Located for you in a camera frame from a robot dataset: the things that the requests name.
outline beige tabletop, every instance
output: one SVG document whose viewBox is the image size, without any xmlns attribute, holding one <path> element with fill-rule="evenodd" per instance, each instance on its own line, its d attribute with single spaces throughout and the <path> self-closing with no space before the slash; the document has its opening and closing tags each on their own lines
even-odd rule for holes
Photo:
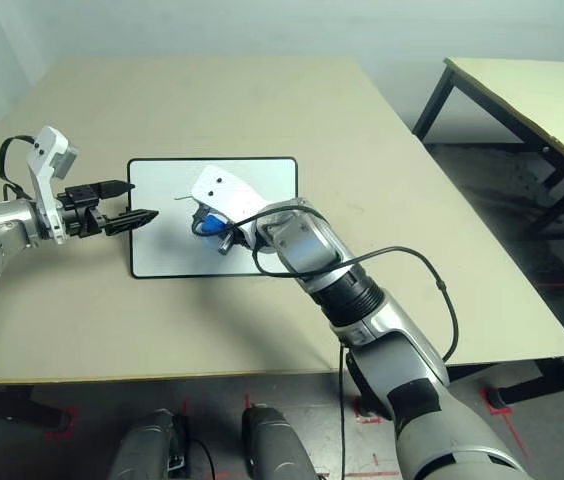
<svg viewBox="0 0 564 480">
<path fill-rule="evenodd" d="M 446 64 L 564 156 L 564 62 L 447 58 Z"/>
<path fill-rule="evenodd" d="M 58 191 L 124 179 L 134 157 L 293 156 L 300 194 L 354 252 L 407 245 L 436 265 L 461 328 L 451 364 L 564 355 L 562 326 L 352 60 L 68 61 L 0 122 L 0 142 L 44 124 L 80 149 Z M 14 145 L 7 165 L 22 182 L 26 151 Z M 426 269 L 401 254 L 366 268 L 445 351 L 448 313 Z M 294 281 L 136 280 L 124 236 L 48 242 L 0 284 L 4 383 L 324 372 L 337 358 L 327 320 Z"/>
</svg>

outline blue object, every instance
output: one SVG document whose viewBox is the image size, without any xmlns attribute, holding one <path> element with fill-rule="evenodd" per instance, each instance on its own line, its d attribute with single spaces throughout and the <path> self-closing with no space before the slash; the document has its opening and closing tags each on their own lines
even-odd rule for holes
<svg viewBox="0 0 564 480">
<path fill-rule="evenodd" d="M 202 233 L 215 233 L 226 227 L 226 223 L 214 215 L 207 215 L 204 222 L 200 226 Z"/>
</svg>

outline silver robot arm segment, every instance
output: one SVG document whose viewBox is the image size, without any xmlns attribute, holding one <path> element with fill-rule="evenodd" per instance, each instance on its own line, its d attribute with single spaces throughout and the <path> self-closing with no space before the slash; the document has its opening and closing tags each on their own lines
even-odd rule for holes
<svg viewBox="0 0 564 480">
<path fill-rule="evenodd" d="M 31 199 L 19 185 L 6 180 L 2 158 L 0 176 L 7 181 L 7 186 L 15 187 L 12 190 L 19 198 L 0 203 L 0 277 L 13 257 L 22 250 L 38 247 L 42 240 L 53 239 L 62 245 L 71 236 L 82 238 L 102 231 L 113 235 L 138 228 L 157 215 L 150 210 L 125 212 L 116 218 L 101 214 L 97 209 L 100 199 L 122 195 L 133 188 L 117 180 L 69 187 L 54 197 L 50 181 L 64 178 L 77 150 L 59 131 L 45 126 L 35 139 L 25 136 L 7 139 L 0 156 L 6 154 L 6 147 L 13 139 L 33 143 L 28 166 L 35 198 Z"/>
<path fill-rule="evenodd" d="M 353 258 L 326 221 L 291 209 L 309 203 L 296 198 L 262 206 L 256 194 L 246 202 L 249 207 L 239 211 L 233 203 L 250 197 L 251 191 L 237 177 L 208 167 L 192 196 L 205 212 L 227 224 L 277 207 L 290 208 L 240 225 L 246 239 L 242 244 L 254 248 L 262 242 L 262 252 L 275 252 L 289 272 L 300 274 L 297 282 L 349 348 L 347 366 L 362 395 L 393 420 L 403 478 L 528 479 L 489 426 L 450 394 L 440 355 L 359 264 L 301 275 Z"/>
</svg>

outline black cable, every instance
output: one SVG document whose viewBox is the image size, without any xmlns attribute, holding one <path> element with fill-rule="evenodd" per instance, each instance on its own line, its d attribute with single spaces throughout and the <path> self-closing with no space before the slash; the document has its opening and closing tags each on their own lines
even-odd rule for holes
<svg viewBox="0 0 564 480">
<path fill-rule="evenodd" d="M 421 254 L 417 250 L 413 250 L 412 248 L 408 248 L 408 247 L 400 247 L 400 246 L 385 247 L 385 248 L 380 248 L 379 250 L 374 250 L 372 252 L 366 253 L 364 255 L 360 255 L 359 257 L 352 258 L 351 260 L 335 263 L 333 265 L 329 265 L 328 267 L 320 268 L 318 270 L 311 270 L 307 272 L 276 273 L 276 272 L 269 272 L 268 270 L 264 270 L 262 268 L 262 265 L 260 265 L 260 262 L 258 261 L 258 253 L 260 251 L 260 248 L 262 248 L 262 245 L 256 244 L 255 248 L 253 249 L 253 253 L 251 255 L 253 257 L 255 267 L 263 275 L 267 275 L 269 277 L 275 277 L 275 278 L 302 278 L 302 277 L 312 277 L 315 275 L 322 275 L 342 267 L 356 265 L 370 258 L 377 257 L 379 255 L 383 255 L 385 253 L 390 253 L 390 252 L 408 253 L 409 255 L 413 255 L 417 257 L 419 260 L 422 261 L 422 263 L 424 263 L 424 265 L 429 270 L 429 272 L 431 272 L 431 275 L 433 275 L 433 278 L 435 279 L 435 285 L 437 286 L 438 290 L 440 290 L 440 292 L 442 293 L 444 302 L 446 303 L 447 309 L 449 310 L 449 315 L 451 316 L 451 328 L 452 328 L 451 346 L 442 357 L 442 360 L 446 362 L 449 358 L 451 358 L 451 355 L 453 355 L 453 353 L 455 352 L 460 337 L 460 327 L 458 325 L 458 318 L 455 313 L 455 308 L 453 307 L 453 302 L 451 302 L 451 297 L 447 292 L 446 284 L 444 283 L 444 280 L 442 280 L 442 277 L 440 276 L 438 271 L 435 269 L 435 267 L 429 261 L 429 259 L 426 258 L 423 254 Z"/>
<path fill-rule="evenodd" d="M 340 367 L 338 369 L 338 390 L 340 396 L 340 441 L 342 447 L 342 468 L 340 479 L 344 480 L 346 464 L 346 442 L 344 441 L 344 345 L 340 345 Z"/>
<path fill-rule="evenodd" d="M 269 210 L 264 210 L 262 212 L 256 213 L 255 215 L 252 215 L 248 218 L 245 218 L 244 220 L 240 220 L 237 223 L 231 223 L 231 224 L 227 225 L 226 227 L 221 228 L 220 230 L 215 230 L 213 232 L 200 232 L 200 231 L 198 231 L 197 230 L 198 225 L 194 222 L 193 226 L 191 227 L 191 232 L 193 233 L 193 235 L 196 235 L 198 237 L 214 237 L 216 235 L 222 235 L 223 233 L 227 233 L 227 232 L 230 232 L 231 230 L 235 230 L 236 228 L 239 228 L 242 225 L 246 225 L 247 223 L 250 223 L 254 220 L 257 220 L 258 218 L 268 217 L 269 215 L 273 215 L 275 213 L 288 212 L 288 211 L 307 212 L 307 213 L 310 213 L 311 215 L 313 215 L 315 217 L 321 218 L 322 220 L 324 220 L 326 222 L 326 218 L 324 218 L 320 214 L 320 212 L 318 212 L 317 210 L 314 210 L 311 207 L 307 207 L 305 205 L 285 205 L 283 207 L 275 207 L 275 208 L 271 208 Z"/>
<path fill-rule="evenodd" d="M 13 193 L 15 193 L 15 198 L 26 198 L 27 200 L 31 200 L 31 196 L 27 194 L 20 185 L 9 179 L 9 177 L 6 175 L 6 152 L 13 140 L 22 140 L 30 143 L 31 145 L 35 144 L 35 139 L 30 135 L 16 135 L 15 137 L 7 138 L 6 140 L 4 140 L 4 142 L 2 142 L 2 145 L 0 145 L 0 178 L 6 182 L 2 186 L 2 196 L 4 197 L 5 201 L 8 200 L 9 198 L 7 190 L 11 190 Z"/>
<path fill-rule="evenodd" d="M 206 455 L 206 458 L 209 461 L 209 467 L 211 468 L 211 480 L 215 480 L 215 465 L 213 464 L 213 458 L 211 457 L 211 452 L 209 452 L 209 449 L 206 448 L 206 445 L 204 445 L 204 443 L 202 443 L 202 441 L 198 440 L 197 438 L 192 438 L 191 443 L 197 443 L 198 445 L 200 445 L 200 447 L 202 447 L 202 450 L 204 450 L 204 454 Z"/>
</svg>

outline white tray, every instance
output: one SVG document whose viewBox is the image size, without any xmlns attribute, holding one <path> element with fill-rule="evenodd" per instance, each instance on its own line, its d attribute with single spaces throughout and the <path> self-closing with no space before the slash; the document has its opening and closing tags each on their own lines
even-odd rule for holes
<svg viewBox="0 0 564 480">
<path fill-rule="evenodd" d="M 216 239 L 191 233 L 197 209 L 191 186 L 207 165 L 216 165 L 248 182 L 272 202 L 297 196 L 297 165 L 293 158 L 138 159 L 127 165 L 131 209 L 158 210 L 148 225 L 131 234 L 131 273 L 136 278 L 200 277 L 258 274 L 251 252 L 236 245 L 228 255 L 217 251 Z M 267 270 L 286 271 L 275 255 L 261 254 Z"/>
</svg>

